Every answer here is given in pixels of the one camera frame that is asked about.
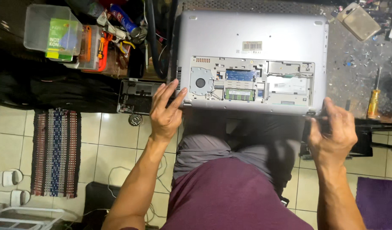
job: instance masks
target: white slipper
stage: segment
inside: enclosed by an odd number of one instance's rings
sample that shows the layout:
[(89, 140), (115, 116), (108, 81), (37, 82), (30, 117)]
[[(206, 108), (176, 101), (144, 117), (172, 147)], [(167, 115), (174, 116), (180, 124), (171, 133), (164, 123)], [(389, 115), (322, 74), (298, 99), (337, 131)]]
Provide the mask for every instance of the white slipper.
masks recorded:
[(12, 169), (0, 172), (0, 185), (3, 187), (17, 185), (23, 180), (23, 174), (20, 170)]
[(24, 190), (0, 191), (0, 203), (11, 207), (25, 205), (30, 201), (30, 192)]

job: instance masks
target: blue spray can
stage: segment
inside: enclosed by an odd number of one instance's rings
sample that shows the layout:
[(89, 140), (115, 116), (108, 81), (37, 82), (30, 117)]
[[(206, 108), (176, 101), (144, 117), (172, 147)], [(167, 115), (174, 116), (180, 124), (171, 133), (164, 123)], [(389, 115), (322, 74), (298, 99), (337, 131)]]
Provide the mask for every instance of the blue spray can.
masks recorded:
[(139, 36), (141, 28), (139, 28), (129, 16), (122, 10), (122, 8), (116, 4), (111, 4), (109, 8), (112, 15), (121, 23), (121, 25), (129, 32), (132, 38)]

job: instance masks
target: laptop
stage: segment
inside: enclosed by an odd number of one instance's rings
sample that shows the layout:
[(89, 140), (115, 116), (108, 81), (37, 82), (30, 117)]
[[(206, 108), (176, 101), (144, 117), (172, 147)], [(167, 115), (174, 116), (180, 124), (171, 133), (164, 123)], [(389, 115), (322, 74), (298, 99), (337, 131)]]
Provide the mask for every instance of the laptop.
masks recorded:
[(182, 107), (317, 115), (326, 96), (324, 16), (184, 11), (176, 77)]

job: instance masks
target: yellow screwdriver handle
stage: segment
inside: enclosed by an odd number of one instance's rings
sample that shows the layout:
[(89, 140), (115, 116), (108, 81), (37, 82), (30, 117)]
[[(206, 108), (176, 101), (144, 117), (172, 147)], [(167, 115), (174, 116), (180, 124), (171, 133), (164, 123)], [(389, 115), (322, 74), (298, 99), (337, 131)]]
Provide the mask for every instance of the yellow screwdriver handle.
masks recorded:
[(377, 102), (378, 102), (378, 98), (379, 98), (379, 93), (380, 93), (380, 90), (378, 90), (378, 89), (372, 91), (372, 97), (370, 99), (369, 109), (368, 109), (368, 118), (376, 119), (378, 116)]

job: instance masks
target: dark table surface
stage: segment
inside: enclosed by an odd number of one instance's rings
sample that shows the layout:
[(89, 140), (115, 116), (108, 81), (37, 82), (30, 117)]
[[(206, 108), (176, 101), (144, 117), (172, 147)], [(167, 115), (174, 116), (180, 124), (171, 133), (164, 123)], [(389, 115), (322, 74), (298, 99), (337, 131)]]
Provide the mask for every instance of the dark table surface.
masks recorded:
[[(337, 5), (265, 0), (181, 0), (176, 15), (186, 9), (224, 9), (247, 12), (321, 14), (331, 20)], [(392, 123), (392, 43), (383, 35), (359, 41), (337, 19), (330, 22), (327, 50), (327, 96), (345, 107), (356, 118), (366, 119), (369, 100), (375, 86), (378, 66), (382, 67), (378, 88), (380, 121)]]

